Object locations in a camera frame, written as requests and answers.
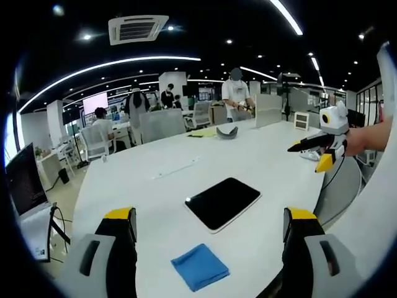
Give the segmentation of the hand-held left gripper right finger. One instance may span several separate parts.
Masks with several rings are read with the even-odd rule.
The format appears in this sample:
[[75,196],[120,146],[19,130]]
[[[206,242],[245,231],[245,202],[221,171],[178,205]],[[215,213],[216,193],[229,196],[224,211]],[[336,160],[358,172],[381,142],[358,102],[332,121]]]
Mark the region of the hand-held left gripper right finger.
[[353,297],[362,283],[354,255],[306,209],[283,213],[282,297]]

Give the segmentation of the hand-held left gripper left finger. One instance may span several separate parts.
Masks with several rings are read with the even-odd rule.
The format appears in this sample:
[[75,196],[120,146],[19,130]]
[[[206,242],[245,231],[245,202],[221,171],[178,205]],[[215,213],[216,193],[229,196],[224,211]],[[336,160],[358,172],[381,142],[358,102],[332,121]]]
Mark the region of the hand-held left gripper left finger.
[[65,260],[58,278],[65,297],[136,297],[136,238],[134,207],[105,214]]

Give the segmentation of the person's right hand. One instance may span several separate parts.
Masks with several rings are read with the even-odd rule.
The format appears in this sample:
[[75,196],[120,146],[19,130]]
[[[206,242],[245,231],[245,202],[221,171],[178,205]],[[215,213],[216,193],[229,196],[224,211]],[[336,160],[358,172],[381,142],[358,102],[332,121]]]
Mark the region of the person's right hand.
[[351,128],[346,135],[346,156],[355,156],[366,149],[364,128]]

